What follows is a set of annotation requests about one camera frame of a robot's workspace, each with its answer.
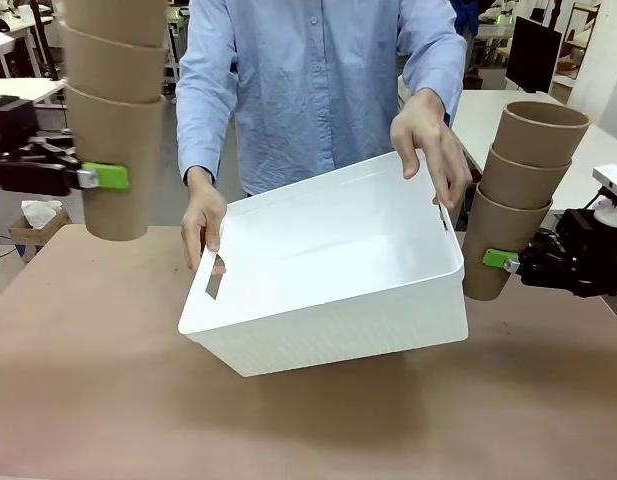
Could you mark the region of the person's left hand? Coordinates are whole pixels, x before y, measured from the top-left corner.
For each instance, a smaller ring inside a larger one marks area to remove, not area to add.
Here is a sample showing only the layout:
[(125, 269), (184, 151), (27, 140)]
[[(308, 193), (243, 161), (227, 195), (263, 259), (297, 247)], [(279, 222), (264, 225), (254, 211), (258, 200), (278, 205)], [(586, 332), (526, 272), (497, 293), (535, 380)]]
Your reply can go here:
[(461, 145), (444, 117), (441, 99), (433, 90), (422, 89), (393, 119), (390, 137), (402, 161), (403, 177), (410, 180), (417, 174), (417, 151), (421, 150), (435, 189), (433, 202), (454, 211), (461, 206), (472, 175)]

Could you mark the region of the cardboard box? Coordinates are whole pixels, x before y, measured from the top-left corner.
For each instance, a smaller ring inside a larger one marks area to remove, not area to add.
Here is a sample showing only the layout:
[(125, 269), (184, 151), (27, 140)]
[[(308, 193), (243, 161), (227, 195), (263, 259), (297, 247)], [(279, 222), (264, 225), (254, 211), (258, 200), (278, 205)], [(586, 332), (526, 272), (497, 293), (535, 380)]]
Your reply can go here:
[(13, 244), (24, 263), (29, 263), (50, 239), (72, 220), (65, 208), (62, 208), (44, 227), (34, 229), (24, 216), (21, 216), (10, 228)]

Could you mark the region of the brown cardboard items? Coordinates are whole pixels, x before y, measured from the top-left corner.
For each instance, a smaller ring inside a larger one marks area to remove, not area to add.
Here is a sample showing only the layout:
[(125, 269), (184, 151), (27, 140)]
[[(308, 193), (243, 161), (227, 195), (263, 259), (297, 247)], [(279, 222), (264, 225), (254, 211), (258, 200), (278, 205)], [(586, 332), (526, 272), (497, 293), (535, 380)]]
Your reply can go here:
[(564, 41), (557, 60), (556, 74), (576, 80), (587, 51), (587, 46), (588, 44), (583, 41)]

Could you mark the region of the person in blue shirt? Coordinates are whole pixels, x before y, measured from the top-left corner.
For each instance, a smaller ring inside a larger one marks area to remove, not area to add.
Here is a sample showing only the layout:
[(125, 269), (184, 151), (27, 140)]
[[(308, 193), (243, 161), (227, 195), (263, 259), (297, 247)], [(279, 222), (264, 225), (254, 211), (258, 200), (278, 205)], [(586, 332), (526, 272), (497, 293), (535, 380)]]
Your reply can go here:
[(450, 0), (190, 0), (189, 11), (179, 82), (230, 111), (251, 195), (389, 152), (410, 55), (463, 39)]

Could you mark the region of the person's right hand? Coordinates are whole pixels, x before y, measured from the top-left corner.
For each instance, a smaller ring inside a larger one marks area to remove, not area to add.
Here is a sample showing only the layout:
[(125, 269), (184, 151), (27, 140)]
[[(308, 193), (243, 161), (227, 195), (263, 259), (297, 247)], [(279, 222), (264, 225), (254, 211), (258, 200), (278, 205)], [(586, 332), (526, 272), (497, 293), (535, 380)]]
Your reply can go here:
[(196, 272), (205, 248), (214, 253), (219, 251), (221, 223), (227, 203), (204, 168), (191, 167), (186, 180), (189, 201), (181, 221), (181, 236), (188, 266)]

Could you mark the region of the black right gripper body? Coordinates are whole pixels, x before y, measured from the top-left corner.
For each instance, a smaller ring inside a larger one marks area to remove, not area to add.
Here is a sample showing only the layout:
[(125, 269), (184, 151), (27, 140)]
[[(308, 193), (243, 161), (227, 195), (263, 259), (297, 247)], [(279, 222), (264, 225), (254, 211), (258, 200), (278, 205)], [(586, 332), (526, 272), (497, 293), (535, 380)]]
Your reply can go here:
[(579, 297), (617, 294), (617, 228), (592, 210), (568, 209), (556, 232), (569, 258), (568, 290)]

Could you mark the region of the person's left forearm blue sleeve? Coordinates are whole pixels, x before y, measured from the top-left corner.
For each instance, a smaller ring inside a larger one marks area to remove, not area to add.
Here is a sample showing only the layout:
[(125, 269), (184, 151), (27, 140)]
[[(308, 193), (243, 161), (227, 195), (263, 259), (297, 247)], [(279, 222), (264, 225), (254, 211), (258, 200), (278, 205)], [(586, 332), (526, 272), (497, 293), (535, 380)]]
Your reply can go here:
[(445, 111), (453, 116), (463, 88), (466, 43), (433, 43), (412, 52), (406, 62), (403, 79), (412, 94), (432, 90)]

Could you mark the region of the black computer monitor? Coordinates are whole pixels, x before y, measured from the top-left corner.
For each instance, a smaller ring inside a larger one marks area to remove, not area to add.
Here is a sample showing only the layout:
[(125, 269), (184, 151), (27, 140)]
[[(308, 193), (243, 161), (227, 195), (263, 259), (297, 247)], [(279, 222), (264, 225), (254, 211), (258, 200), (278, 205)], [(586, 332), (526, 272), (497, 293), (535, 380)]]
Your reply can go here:
[(548, 93), (562, 34), (523, 17), (515, 21), (506, 79), (528, 93)]

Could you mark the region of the person's right forearm blue sleeve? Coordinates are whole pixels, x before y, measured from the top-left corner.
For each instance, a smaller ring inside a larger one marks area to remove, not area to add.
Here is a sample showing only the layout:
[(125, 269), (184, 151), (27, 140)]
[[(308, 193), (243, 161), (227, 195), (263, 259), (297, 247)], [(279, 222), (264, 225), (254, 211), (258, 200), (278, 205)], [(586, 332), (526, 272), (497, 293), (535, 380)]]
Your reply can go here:
[(213, 185), (220, 165), (229, 110), (221, 97), (181, 80), (176, 90), (178, 163), (182, 180), (192, 186), (201, 171)]

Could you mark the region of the white plastic basket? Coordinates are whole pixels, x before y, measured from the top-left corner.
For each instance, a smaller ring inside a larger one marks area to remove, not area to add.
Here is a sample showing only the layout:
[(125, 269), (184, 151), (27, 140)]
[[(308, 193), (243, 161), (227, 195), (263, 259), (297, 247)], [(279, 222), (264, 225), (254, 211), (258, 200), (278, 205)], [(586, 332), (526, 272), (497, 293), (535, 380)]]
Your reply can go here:
[(179, 332), (252, 377), (465, 340), (464, 258), (388, 153), (231, 203)]

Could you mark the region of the black stand pole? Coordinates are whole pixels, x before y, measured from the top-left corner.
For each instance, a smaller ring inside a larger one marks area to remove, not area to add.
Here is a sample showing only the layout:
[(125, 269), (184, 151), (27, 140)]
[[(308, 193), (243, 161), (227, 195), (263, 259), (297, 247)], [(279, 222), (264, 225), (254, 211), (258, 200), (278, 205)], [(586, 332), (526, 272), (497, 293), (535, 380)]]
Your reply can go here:
[(29, 4), (31, 6), (31, 10), (35, 20), (35, 30), (37, 38), (36, 45), (39, 52), (41, 53), (42, 69), (45, 73), (49, 75), (49, 78), (51, 80), (57, 81), (59, 79), (59, 76), (57, 74), (55, 63), (49, 49), (47, 37), (45, 35), (44, 22), (42, 20), (38, 2), (37, 0), (29, 0)]

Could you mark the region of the white crumpled tissue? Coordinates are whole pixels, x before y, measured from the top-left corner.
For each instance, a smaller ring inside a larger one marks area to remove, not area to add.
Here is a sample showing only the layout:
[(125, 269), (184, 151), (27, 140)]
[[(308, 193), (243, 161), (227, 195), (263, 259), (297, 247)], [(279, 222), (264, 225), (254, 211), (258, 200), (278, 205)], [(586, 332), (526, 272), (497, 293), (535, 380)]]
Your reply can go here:
[(30, 227), (40, 230), (63, 210), (63, 204), (57, 200), (22, 200), (21, 210)]

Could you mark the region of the white side table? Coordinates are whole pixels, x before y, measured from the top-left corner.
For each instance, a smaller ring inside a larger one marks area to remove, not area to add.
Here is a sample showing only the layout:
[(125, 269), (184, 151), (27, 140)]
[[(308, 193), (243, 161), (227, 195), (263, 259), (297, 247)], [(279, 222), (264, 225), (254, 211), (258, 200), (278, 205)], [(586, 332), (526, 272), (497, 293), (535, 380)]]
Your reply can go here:
[(42, 109), (65, 109), (61, 91), (64, 80), (48, 78), (0, 78), (0, 97), (14, 96), (31, 101)]

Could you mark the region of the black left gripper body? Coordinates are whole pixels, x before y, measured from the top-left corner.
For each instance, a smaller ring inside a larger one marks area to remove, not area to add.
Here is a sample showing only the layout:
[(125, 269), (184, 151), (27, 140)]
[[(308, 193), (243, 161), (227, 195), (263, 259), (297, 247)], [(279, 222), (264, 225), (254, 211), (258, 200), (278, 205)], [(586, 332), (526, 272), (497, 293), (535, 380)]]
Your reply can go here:
[(0, 95), (0, 156), (29, 143), (39, 130), (34, 103), (17, 96)]

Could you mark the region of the white table under basket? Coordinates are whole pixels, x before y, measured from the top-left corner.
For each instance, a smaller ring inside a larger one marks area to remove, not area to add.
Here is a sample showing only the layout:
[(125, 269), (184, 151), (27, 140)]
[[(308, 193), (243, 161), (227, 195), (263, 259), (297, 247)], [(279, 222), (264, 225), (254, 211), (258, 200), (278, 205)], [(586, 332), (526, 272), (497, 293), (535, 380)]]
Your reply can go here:
[[(465, 90), (462, 92), (453, 122), (453, 132), (466, 158), (478, 171), (485, 167), (489, 147), (494, 140), (503, 108), (516, 101), (555, 104), (546, 93), (518, 90)], [(591, 125), (573, 156), (573, 165), (553, 195), (553, 205), (542, 222), (546, 228), (556, 224), (556, 216), (567, 208), (580, 208), (597, 193), (600, 183), (592, 176), (597, 166), (617, 165), (617, 139)]]

